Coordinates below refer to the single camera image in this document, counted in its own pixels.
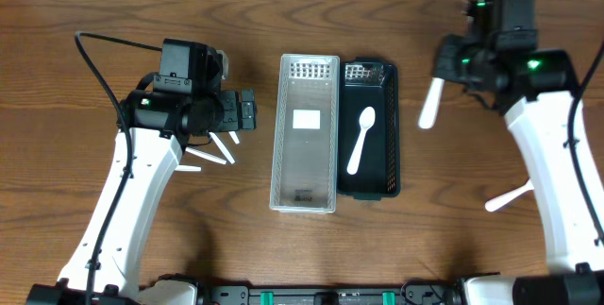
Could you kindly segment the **white spoon lowest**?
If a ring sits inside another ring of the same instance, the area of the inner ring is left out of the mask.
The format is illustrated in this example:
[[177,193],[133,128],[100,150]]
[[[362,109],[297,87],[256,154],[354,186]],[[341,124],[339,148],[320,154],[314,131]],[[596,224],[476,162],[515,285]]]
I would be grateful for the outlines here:
[[201,166],[193,166],[193,165],[178,165],[175,168],[175,171],[177,171],[177,172],[192,172],[192,173],[196,173],[196,172],[201,172],[202,171],[202,167]]

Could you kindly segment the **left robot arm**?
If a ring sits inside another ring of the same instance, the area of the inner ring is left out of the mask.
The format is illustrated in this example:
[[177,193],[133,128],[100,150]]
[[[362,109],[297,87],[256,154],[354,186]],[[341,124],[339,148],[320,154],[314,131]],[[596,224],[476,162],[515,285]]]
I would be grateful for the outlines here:
[[192,135],[252,130],[251,90],[168,93],[143,89],[123,100],[127,130],[115,138],[112,164],[91,221],[54,285],[35,284],[29,304],[204,304],[203,284],[179,274],[141,289],[142,255],[159,202],[189,151]]

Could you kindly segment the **white spoon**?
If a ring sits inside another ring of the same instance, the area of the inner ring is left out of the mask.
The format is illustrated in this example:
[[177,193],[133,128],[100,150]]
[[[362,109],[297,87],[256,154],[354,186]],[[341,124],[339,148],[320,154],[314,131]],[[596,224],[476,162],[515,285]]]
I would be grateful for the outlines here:
[[222,152],[222,154],[225,156],[226,160],[230,164],[234,164],[235,163],[235,158],[232,155],[232,153],[230,152],[230,150],[227,148],[227,146],[224,144],[224,142],[222,141],[222,139],[220,138],[220,136],[217,135],[214,132],[211,132],[210,133],[210,137],[216,143],[217,147]]
[[364,141],[368,130],[374,125],[376,120],[376,111],[373,107],[366,107],[360,114],[359,126],[360,131],[346,166],[348,175],[356,175],[361,161],[361,153],[364,146]]
[[240,144],[241,141],[240,141],[239,136],[237,135],[236,131],[230,131],[228,134],[231,137],[234,144]]
[[223,165],[225,165],[227,163],[227,161],[225,159],[219,158],[217,156],[214,156],[212,154],[206,153],[204,151],[200,151],[198,149],[194,149],[194,148],[191,148],[191,147],[186,147],[185,151],[187,153],[190,153],[190,154],[192,154],[192,155],[194,155],[194,156],[196,156],[198,158],[201,158],[203,160],[206,160],[206,161],[211,161],[211,162],[215,162],[215,163],[223,164]]

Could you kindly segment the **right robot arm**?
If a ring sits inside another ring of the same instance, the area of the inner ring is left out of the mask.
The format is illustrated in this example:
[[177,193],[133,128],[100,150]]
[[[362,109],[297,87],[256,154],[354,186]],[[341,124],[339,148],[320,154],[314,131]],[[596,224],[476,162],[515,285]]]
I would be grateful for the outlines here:
[[441,89],[455,82],[492,93],[528,171],[544,237],[545,276],[467,277],[449,304],[600,304],[603,301],[603,183],[583,124],[580,87],[563,50],[530,42],[497,49],[447,35],[418,122],[434,124]]

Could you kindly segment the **white fork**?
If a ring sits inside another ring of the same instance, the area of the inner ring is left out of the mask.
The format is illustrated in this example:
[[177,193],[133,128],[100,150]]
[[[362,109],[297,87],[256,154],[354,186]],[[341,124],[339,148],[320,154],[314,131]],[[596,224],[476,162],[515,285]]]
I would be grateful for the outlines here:
[[496,212],[496,211],[500,210],[501,208],[505,207],[506,205],[508,205],[509,203],[511,203],[512,201],[514,201],[516,198],[523,195],[524,193],[533,191],[533,190],[534,190],[534,186],[533,186],[531,180],[528,179],[522,186],[517,187],[502,195],[496,196],[496,197],[488,200],[484,204],[484,209],[487,212]]
[[431,80],[424,106],[418,119],[418,126],[421,129],[433,128],[438,115],[444,86],[445,81],[441,78],[434,77]]

